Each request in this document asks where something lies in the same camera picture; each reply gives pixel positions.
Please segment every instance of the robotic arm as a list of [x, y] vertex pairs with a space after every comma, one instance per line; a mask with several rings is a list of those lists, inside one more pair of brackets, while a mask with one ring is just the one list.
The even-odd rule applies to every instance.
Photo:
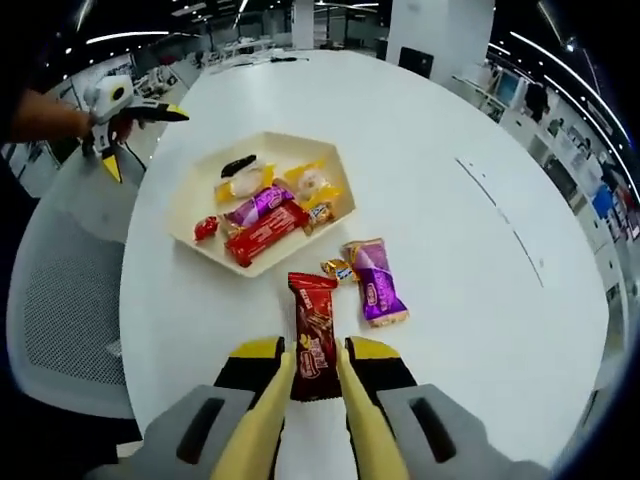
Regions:
[[[200, 386], [154, 420], [144, 446], [86, 480], [267, 480], [295, 374], [282, 337], [245, 343], [214, 386]], [[513, 462], [484, 426], [433, 385], [417, 385], [381, 342], [338, 344], [337, 370], [361, 480], [542, 480], [533, 462]]]
[[147, 122], [189, 120], [189, 116], [175, 105], [136, 96], [128, 75], [104, 77], [95, 86], [87, 88], [83, 96], [94, 120], [93, 148], [118, 183], [122, 183], [122, 174], [109, 136], [109, 121], [113, 117], [123, 114]]

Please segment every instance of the purple candy wrapper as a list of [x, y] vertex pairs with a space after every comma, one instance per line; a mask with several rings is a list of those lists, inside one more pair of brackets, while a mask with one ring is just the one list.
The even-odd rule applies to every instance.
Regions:
[[406, 320], [409, 310], [396, 295], [384, 241], [376, 238], [350, 242], [343, 248], [358, 277], [362, 311], [367, 323], [380, 327]]
[[286, 200], [293, 200], [293, 194], [274, 183], [256, 193], [233, 212], [225, 213], [224, 218], [236, 229], [244, 229], [256, 223]]

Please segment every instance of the wrapper logo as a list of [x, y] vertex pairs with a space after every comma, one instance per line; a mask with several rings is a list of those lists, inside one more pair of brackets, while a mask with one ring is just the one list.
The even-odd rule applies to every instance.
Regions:
[[313, 363], [317, 368], [327, 368], [329, 366], [329, 364], [327, 364], [327, 359], [322, 352], [319, 338], [311, 340], [311, 348], [309, 348], [309, 351], [311, 352], [311, 355], [313, 355]]
[[300, 290], [300, 296], [302, 297], [302, 301], [304, 302], [304, 306], [309, 310], [313, 309], [313, 304], [311, 303], [311, 299], [309, 298], [309, 294], [306, 290]]
[[378, 301], [378, 292], [376, 292], [376, 287], [373, 283], [367, 284], [367, 303], [369, 305], [375, 305]]
[[302, 375], [303, 378], [316, 378], [320, 375], [313, 355], [309, 351], [300, 353], [300, 375]]
[[338, 277], [338, 280], [345, 280], [347, 278], [349, 278], [351, 276], [351, 269], [350, 268], [341, 268], [336, 270], [336, 277]]
[[276, 208], [282, 203], [282, 194], [280, 192], [274, 192], [271, 200], [269, 200], [269, 208]]

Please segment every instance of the human arm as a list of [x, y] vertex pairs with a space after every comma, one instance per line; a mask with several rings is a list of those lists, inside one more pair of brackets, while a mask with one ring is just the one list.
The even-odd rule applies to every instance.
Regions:
[[9, 141], [84, 138], [92, 126], [88, 112], [76, 110], [33, 90], [25, 90], [11, 120]]

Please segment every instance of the table surface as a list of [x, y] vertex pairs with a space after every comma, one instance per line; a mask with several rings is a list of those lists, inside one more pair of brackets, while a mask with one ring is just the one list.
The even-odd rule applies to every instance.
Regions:
[[[411, 318], [372, 330], [360, 319], [357, 288], [345, 286], [333, 296], [336, 336], [393, 346], [419, 383], [479, 417], [495, 448], [551, 466], [593, 387], [608, 318], [571, 210], [514, 139], [442, 87], [357, 53], [298, 55], [310, 61], [205, 71], [181, 104], [191, 120], [169, 125], [153, 155], [120, 292], [140, 429], [211, 384], [238, 344], [295, 338], [287, 272], [319, 273], [345, 242], [383, 237]], [[247, 279], [176, 244], [165, 215], [191, 165], [263, 130], [334, 143], [358, 209], [332, 234]], [[340, 399], [291, 402], [286, 424], [279, 478], [302, 478], [296, 465], [304, 478], [315, 478], [309, 465], [323, 478], [332, 469], [355, 478]]]

